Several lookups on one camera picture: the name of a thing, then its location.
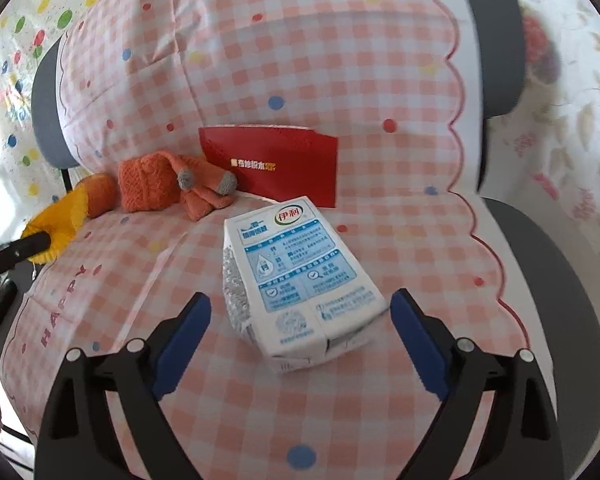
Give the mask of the white blue milk carton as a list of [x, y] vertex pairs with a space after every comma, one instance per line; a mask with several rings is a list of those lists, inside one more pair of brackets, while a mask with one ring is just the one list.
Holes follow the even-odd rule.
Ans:
[[234, 331], [276, 373], [370, 341], [388, 302], [306, 196], [224, 222], [223, 295]]

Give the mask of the red apple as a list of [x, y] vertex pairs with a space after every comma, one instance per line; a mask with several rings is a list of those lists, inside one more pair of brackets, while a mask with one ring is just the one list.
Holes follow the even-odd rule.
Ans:
[[113, 210], [118, 202], [118, 184], [109, 174], [93, 174], [80, 182], [87, 203], [87, 217], [97, 218]]

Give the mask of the grey office chair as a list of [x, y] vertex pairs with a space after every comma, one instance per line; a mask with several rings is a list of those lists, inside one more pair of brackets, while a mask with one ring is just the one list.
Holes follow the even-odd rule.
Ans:
[[[526, 188], [516, 200], [483, 192], [489, 169], [489, 122], [518, 104], [524, 90], [527, 41], [518, 0], [469, 0], [469, 4], [482, 70], [477, 195], [516, 266], [504, 296], [515, 299], [525, 292], [529, 298], [528, 309], [520, 312], [529, 340], [518, 350], [530, 349], [539, 361], [557, 411], [565, 473], [574, 477], [600, 449], [600, 260], [577, 229], [555, 219], [556, 207], [532, 208], [539, 192]], [[17, 235], [23, 223], [44, 207], [27, 216], [20, 208], [0, 211], [0, 238]]]

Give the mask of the orange knitted toy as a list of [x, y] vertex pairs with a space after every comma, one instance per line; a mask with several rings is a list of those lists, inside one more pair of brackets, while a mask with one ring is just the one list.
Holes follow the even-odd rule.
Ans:
[[159, 211], [181, 204], [193, 221], [234, 202], [237, 179], [204, 158], [153, 152], [122, 162], [118, 169], [126, 212]]

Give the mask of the red envelope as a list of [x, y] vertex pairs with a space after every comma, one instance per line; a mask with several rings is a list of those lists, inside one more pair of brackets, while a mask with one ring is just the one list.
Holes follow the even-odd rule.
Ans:
[[310, 128], [219, 125], [199, 129], [204, 157], [230, 170], [240, 192], [276, 202], [306, 196], [336, 206], [338, 139]]

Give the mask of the polka dot wall cloth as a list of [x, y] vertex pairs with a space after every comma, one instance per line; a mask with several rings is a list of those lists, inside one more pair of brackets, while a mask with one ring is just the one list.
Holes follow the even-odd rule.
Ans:
[[98, 0], [8, 0], [0, 14], [0, 198], [27, 216], [64, 190], [36, 146], [31, 94], [44, 55]]

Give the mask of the floral wall cloth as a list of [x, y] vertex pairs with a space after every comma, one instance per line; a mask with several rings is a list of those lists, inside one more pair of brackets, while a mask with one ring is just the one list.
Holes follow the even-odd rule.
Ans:
[[592, 0], [518, 0], [524, 24], [524, 90], [490, 119], [486, 195], [516, 200], [584, 236], [600, 260], [600, 12]]

